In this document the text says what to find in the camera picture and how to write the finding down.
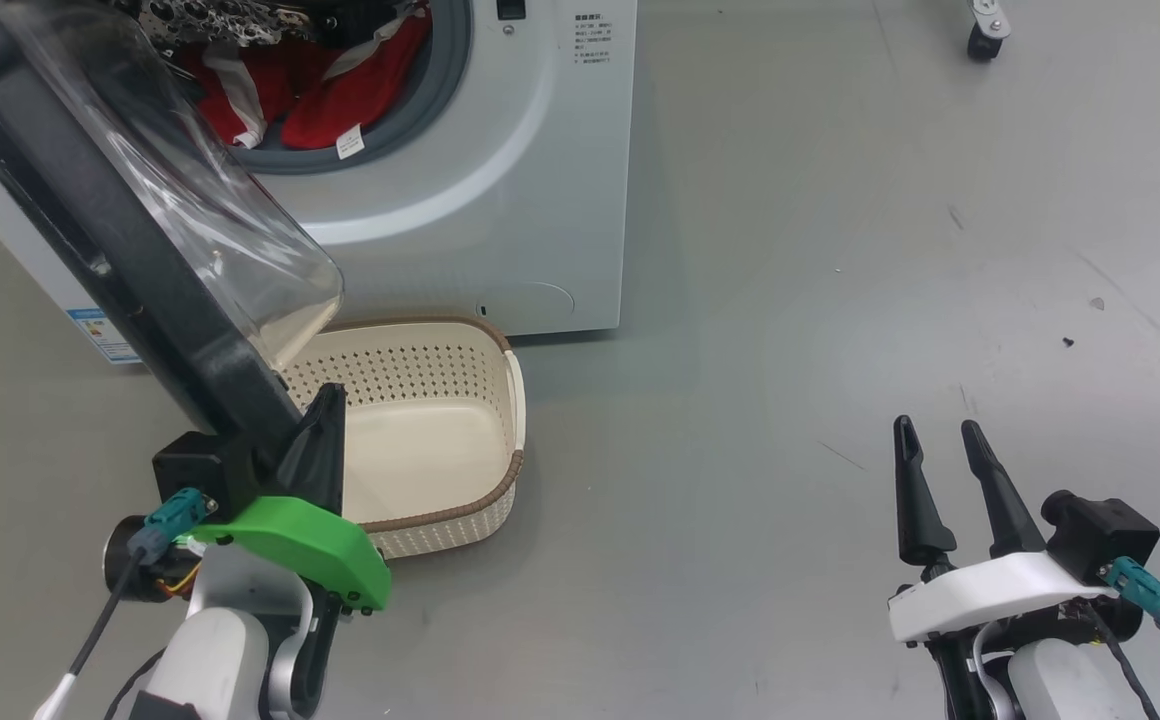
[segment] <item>washing machine door frame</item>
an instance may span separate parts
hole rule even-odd
[[[1,22],[0,181],[193,423],[271,468],[300,421],[282,378]]]

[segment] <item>basket rim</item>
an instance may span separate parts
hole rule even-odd
[[[392,521],[376,519],[374,523],[360,523],[358,526],[364,529],[368,533],[387,533],[394,532],[394,530],[411,530],[413,528],[423,528],[425,525],[459,521],[461,518],[466,518],[470,515],[487,510],[488,507],[493,506],[500,497],[503,497],[503,494],[508,492],[508,488],[513,487],[513,483],[517,482],[517,477],[522,471],[522,459],[524,459],[524,456],[521,450],[513,451],[513,456],[508,461],[508,470],[503,472],[501,482],[499,482],[496,487],[492,488],[487,495],[484,495],[466,506],[451,507],[451,509],[448,510],[435,510],[433,512],[425,512],[425,515],[411,515],[408,518],[396,518]]]
[[[487,320],[483,320],[480,318],[467,318],[464,315],[407,315],[385,320],[369,320],[369,322],[364,323],[331,323],[327,329],[324,329],[324,333],[362,330],[387,327],[389,325],[415,323],[470,325],[470,327],[479,329],[480,332],[487,334],[487,336],[493,341],[496,341],[496,347],[501,348],[501,352],[512,354],[513,351],[513,346],[510,346],[508,339],[503,336],[503,333],[499,332],[499,328],[496,328],[495,325],[488,323]],[[407,516],[407,518],[376,519],[374,523],[360,523],[358,526],[364,529],[368,533],[389,533],[396,532],[396,530],[408,530],[413,528],[423,528],[425,525],[449,523],[449,521],[459,521],[461,518],[466,518],[476,512],[487,510],[488,507],[493,506],[496,501],[499,501],[499,499],[503,497],[503,494],[508,492],[508,488],[513,487],[513,483],[517,482],[517,478],[522,473],[523,460],[524,454],[522,454],[521,450],[513,451],[513,456],[510,456],[510,460],[508,461],[508,470],[503,472],[501,482],[499,482],[496,487],[492,488],[487,495],[469,502],[465,506],[451,507],[451,509],[447,510],[435,510],[433,512],[425,512],[423,515],[411,515]]]

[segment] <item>transparent door cover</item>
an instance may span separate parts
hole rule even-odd
[[[336,314],[336,264],[229,154],[140,27],[96,0],[0,19],[215,300],[274,369]]]

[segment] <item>yellow wire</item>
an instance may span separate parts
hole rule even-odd
[[[197,569],[201,568],[201,566],[202,566],[201,561],[200,563],[193,566],[193,569],[188,572],[188,575],[184,575],[184,579],[181,580],[181,582],[177,582],[176,584],[167,588],[167,592],[176,594],[179,591],[182,591],[182,589],[184,589],[184,586],[190,584],[193,582],[193,579],[197,577]]]

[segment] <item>cable connector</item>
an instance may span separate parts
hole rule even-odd
[[[144,550],[140,565],[152,565],[167,553],[177,537],[198,528],[213,510],[213,500],[195,488],[183,488],[145,516],[145,528],[136,530],[128,539],[126,550],[132,557],[137,550]]]
[[[1160,630],[1160,580],[1130,559],[1119,557],[1099,570],[1100,577],[1128,601],[1148,612]]]

